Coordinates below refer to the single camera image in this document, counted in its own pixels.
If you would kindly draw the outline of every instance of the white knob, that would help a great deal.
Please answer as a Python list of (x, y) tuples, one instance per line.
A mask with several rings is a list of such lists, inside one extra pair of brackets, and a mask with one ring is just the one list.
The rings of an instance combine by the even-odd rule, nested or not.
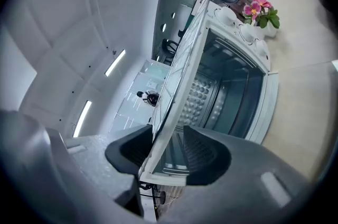
[(255, 39), (256, 35), (254, 27), (252, 27), (250, 24), (244, 24), (243, 26), (241, 26), (240, 31), (246, 41), (252, 42)]
[(266, 53), (266, 42), (264, 40), (259, 40), (256, 42), (257, 53), (262, 57), (267, 55)]
[(220, 11), (217, 12), (217, 18), (222, 24), (227, 26), (234, 26), (233, 23), (237, 19), (234, 11), (227, 7), (223, 7)]

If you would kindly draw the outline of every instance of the wooden table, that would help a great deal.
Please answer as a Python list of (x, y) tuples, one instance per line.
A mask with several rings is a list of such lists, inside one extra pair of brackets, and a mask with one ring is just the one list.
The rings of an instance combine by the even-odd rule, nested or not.
[(337, 110), (338, 40), (319, 0), (269, 0), (280, 29), (266, 38), (271, 70), (279, 71), (276, 109), (263, 146), (310, 180), (325, 164)]

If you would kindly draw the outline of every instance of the potted plant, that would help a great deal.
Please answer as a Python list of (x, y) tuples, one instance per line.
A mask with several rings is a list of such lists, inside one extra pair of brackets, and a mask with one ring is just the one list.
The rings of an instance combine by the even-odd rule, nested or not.
[(268, 0), (253, 0), (250, 5), (244, 6), (244, 23), (257, 25), (264, 35), (275, 37), (280, 26), (277, 13)]

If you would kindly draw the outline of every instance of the light fixture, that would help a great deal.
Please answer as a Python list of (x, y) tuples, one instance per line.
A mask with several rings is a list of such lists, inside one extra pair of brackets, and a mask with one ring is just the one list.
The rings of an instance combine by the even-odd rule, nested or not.
[(108, 68), (108, 70), (105, 72), (106, 76), (109, 76), (112, 70), (115, 68), (115, 66), (118, 64), (118, 62), (122, 59), (122, 57), (126, 54), (126, 51), (123, 50), (121, 54), (116, 58), (116, 60), (111, 64), (111, 66)]
[(162, 24), (161, 25), (161, 31), (164, 32), (166, 27), (167, 27), (167, 24)]
[(85, 117), (86, 117), (87, 112), (88, 112), (88, 110), (90, 108), (90, 105), (91, 105), (91, 101), (87, 101), (86, 104), (84, 105), (84, 108), (83, 108), (83, 110), (81, 112), (79, 121), (76, 124), (76, 128), (75, 128), (73, 137), (78, 137), (79, 136), (79, 133), (80, 133), (80, 130), (81, 130), (81, 126), (83, 124), (83, 121), (85, 120)]

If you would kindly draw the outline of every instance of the person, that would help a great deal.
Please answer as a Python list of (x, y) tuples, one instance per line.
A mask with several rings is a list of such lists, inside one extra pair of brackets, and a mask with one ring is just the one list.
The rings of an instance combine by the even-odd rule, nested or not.
[(138, 91), (136, 94), (139, 98), (142, 98), (144, 103), (147, 103), (153, 107), (156, 106), (159, 94), (152, 90), (146, 90), (146, 92)]

